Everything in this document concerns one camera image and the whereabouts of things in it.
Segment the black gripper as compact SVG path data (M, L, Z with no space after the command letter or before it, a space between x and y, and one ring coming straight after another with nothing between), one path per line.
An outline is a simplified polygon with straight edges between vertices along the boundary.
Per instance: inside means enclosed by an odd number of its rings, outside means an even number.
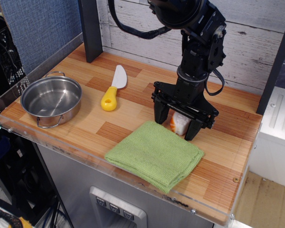
M177 75L176 84L154 82L154 119L164 123L170 109L190 118L184 139L191 141L201 128L212 128L219 112L204 97L208 73L194 77L178 71Z

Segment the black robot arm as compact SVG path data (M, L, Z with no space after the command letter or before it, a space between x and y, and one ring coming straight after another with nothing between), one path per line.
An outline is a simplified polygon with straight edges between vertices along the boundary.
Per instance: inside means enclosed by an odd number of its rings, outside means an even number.
M208 91L210 73L225 82L217 70L226 57L225 18L208 0L151 0L149 4L164 26L179 29L182 34L182 61L177 68L176 84L154 83L155 121L165 122L170 109L189 118L185 140L190 141L200 129L212 128L219 114L205 99L204 92Z

